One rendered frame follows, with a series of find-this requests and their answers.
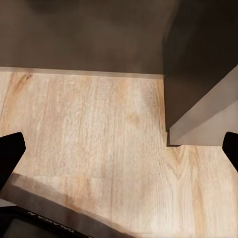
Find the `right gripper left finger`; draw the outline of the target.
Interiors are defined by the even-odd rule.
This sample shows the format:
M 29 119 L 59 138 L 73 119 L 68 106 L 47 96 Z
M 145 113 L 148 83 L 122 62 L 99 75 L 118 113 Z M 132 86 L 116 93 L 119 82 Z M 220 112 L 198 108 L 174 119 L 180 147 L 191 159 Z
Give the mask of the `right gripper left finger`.
M 0 191 L 26 150 L 21 132 L 0 137 Z

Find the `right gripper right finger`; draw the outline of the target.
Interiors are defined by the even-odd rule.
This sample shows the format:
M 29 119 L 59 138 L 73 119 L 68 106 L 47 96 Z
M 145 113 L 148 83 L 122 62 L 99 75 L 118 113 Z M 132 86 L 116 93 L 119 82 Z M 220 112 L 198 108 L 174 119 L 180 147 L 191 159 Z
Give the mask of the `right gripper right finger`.
M 238 134 L 226 132 L 222 149 L 238 172 Z

